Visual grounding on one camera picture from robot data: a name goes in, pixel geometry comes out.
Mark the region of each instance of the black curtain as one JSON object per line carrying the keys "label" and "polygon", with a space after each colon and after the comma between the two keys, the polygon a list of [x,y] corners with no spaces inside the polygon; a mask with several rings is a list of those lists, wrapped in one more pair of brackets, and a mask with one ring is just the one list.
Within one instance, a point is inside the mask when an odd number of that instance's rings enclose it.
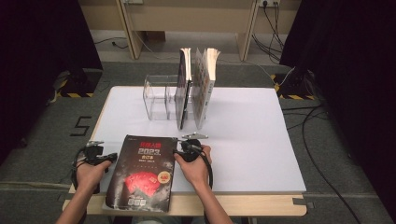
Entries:
{"label": "black curtain", "polygon": [[396,2],[322,2],[302,1],[280,63],[315,73],[351,154],[396,221]]}
{"label": "black curtain", "polygon": [[63,71],[102,69],[77,0],[0,3],[0,161],[34,124]]}

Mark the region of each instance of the electrical outlet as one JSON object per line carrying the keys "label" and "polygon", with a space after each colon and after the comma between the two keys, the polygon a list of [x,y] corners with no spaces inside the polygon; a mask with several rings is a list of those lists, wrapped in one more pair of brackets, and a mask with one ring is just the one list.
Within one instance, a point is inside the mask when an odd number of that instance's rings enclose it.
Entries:
{"label": "electrical outlet", "polygon": [[279,6],[280,0],[260,0],[259,7],[263,7],[264,1],[267,2],[267,7],[275,7],[276,4]]}

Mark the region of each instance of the book page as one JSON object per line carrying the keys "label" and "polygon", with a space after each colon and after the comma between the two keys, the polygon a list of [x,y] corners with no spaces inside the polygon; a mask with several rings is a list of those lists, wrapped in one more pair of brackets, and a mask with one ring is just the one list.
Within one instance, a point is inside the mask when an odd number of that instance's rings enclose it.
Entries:
{"label": "book page", "polygon": [[209,105],[210,95],[216,81],[217,49],[206,49],[204,54],[197,49],[194,74],[192,75],[192,107],[197,129],[201,129]]}

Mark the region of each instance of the gray carpet floor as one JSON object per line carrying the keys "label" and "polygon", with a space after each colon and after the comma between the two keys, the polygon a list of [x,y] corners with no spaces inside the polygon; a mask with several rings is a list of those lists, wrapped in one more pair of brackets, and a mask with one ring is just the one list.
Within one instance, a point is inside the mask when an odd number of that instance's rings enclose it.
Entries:
{"label": "gray carpet floor", "polygon": [[[103,63],[104,73],[91,98],[58,98],[49,105],[26,136],[27,146],[15,148],[0,167],[0,223],[54,223],[62,213],[71,184],[69,170],[76,151],[89,140],[105,99],[113,86],[142,86],[146,75],[174,75],[174,63]],[[266,66],[268,73],[289,68]],[[271,78],[255,65],[218,65],[218,87],[273,88]],[[314,112],[302,133],[309,109],[319,100],[279,100],[289,128],[307,192],[303,217],[258,217],[257,223],[357,223],[352,212],[315,168],[343,196],[361,223],[393,223],[362,169],[349,158],[342,135],[325,107]],[[75,128],[89,126],[88,131]],[[71,136],[80,133],[82,136]],[[88,216],[85,223],[109,223],[108,217]]]}

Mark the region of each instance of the human arm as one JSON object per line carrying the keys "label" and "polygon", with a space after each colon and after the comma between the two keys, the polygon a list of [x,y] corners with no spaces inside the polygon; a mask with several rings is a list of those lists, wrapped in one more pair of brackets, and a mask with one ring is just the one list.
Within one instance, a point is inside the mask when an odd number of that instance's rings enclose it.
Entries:
{"label": "human arm", "polygon": [[[202,145],[202,147],[208,161],[211,163],[211,148],[204,145]],[[174,156],[175,160],[178,162],[181,170],[183,171],[183,175],[194,187],[195,192],[200,198],[209,222],[211,224],[233,223],[225,212],[224,208],[219,203],[212,189],[209,187],[207,182],[208,171],[204,160],[201,157],[198,157],[195,161],[186,162],[180,155],[174,154]]]}
{"label": "human arm", "polygon": [[110,165],[111,161],[104,161],[96,166],[84,163],[78,167],[78,188],[72,200],[58,218],[57,224],[78,223],[81,220],[97,184],[102,179],[105,169]]}

